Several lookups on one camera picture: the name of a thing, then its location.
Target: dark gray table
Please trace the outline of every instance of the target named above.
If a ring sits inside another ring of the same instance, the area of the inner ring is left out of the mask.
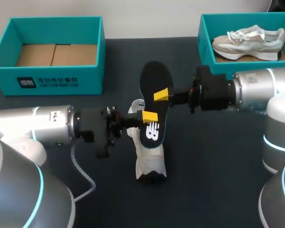
[[[140,98],[139,76],[149,60],[166,64],[174,85],[188,87],[200,63],[196,38],[107,40],[104,94],[3,97],[0,109],[71,104],[117,105],[127,112]],[[111,157],[97,160],[78,142],[76,157],[97,189],[76,204],[76,228],[262,228],[257,203],[268,174],[262,165],[264,116],[171,108],[164,142],[167,181],[135,179],[135,147],[124,135]],[[53,173],[78,196],[90,188],[70,159],[69,147],[47,150]]]

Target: black insole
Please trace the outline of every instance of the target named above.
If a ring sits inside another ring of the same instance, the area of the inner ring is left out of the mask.
[[[146,148],[156,148],[165,136],[166,116],[171,104],[169,101],[154,101],[154,93],[168,88],[173,93],[173,80],[168,68],[160,62],[148,62],[142,69],[140,90],[145,102],[144,110],[158,115],[158,122],[145,123],[140,128],[140,141]]]

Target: sneaker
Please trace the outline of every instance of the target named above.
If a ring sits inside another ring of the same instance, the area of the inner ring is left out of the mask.
[[[138,110],[144,110],[142,99],[133,101],[128,113],[136,113]],[[136,178],[155,180],[167,177],[162,144],[154,149],[145,148],[139,139],[139,128],[128,128],[127,134],[133,138],[136,147]]]
[[[216,55],[227,60],[250,55],[261,60],[277,61],[281,57],[284,42],[284,29],[266,31],[254,25],[216,37],[212,41],[212,48]]]

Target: new balance logo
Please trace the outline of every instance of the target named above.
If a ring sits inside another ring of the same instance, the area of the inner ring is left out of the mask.
[[[159,123],[149,123],[146,130],[146,136],[148,139],[153,139],[154,141],[158,140],[158,129],[160,128]]]

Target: box logo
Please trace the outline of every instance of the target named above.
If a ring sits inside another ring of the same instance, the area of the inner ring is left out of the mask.
[[[32,77],[17,77],[19,85],[22,89],[34,89],[36,84]]]

